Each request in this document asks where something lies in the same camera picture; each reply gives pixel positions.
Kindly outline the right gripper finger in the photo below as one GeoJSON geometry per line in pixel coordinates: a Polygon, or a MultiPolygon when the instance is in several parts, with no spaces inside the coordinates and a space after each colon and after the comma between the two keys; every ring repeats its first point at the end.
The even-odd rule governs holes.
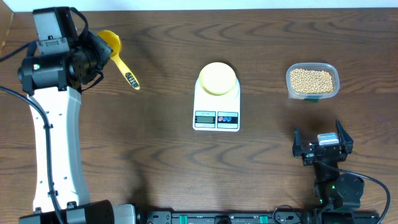
{"type": "Polygon", "coordinates": [[[301,144],[301,135],[300,135],[300,130],[296,126],[295,131],[294,131],[294,143],[292,146],[292,153],[294,157],[301,156],[303,154],[303,149],[302,149],[302,144],[301,144]]]}
{"type": "Polygon", "coordinates": [[[338,119],[336,120],[336,129],[342,150],[347,154],[351,154],[354,141],[351,136],[344,130],[342,124],[338,119]]]}

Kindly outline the yellow measuring scoop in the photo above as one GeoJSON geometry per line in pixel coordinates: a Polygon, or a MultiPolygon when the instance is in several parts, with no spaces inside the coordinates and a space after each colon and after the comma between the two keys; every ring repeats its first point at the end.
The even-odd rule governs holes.
{"type": "Polygon", "coordinates": [[[107,43],[107,45],[112,48],[113,52],[110,55],[110,59],[116,64],[124,79],[133,89],[139,90],[141,86],[136,76],[120,58],[120,53],[122,51],[122,42],[119,36],[110,30],[99,31],[97,35],[101,37],[107,43]]]}

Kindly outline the white digital kitchen scale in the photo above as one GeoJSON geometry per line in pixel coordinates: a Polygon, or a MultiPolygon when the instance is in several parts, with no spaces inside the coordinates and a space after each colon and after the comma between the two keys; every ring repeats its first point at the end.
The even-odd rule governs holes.
{"type": "Polygon", "coordinates": [[[196,131],[238,132],[241,122],[240,83],[226,94],[215,96],[207,93],[197,80],[193,103],[192,127],[196,131]]]}

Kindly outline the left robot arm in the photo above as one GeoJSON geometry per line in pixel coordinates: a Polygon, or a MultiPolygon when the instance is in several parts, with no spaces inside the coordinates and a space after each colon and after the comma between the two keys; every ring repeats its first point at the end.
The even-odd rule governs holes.
{"type": "Polygon", "coordinates": [[[82,93],[103,79],[111,47],[88,29],[77,32],[73,7],[33,11],[38,39],[18,71],[34,120],[37,184],[33,214],[21,223],[136,223],[131,204],[92,202],[79,139],[82,93]]]}

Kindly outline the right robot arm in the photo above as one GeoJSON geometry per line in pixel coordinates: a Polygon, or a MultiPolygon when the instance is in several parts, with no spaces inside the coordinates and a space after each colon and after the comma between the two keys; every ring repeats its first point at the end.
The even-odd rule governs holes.
{"type": "Polygon", "coordinates": [[[292,153],[301,157],[304,166],[315,171],[315,196],[330,210],[354,210],[360,207],[364,181],[362,178],[340,171],[339,162],[344,162],[353,150],[353,139],[336,120],[336,132],[317,136],[316,142],[302,144],[299,128],[294,131],[292,153]]]}

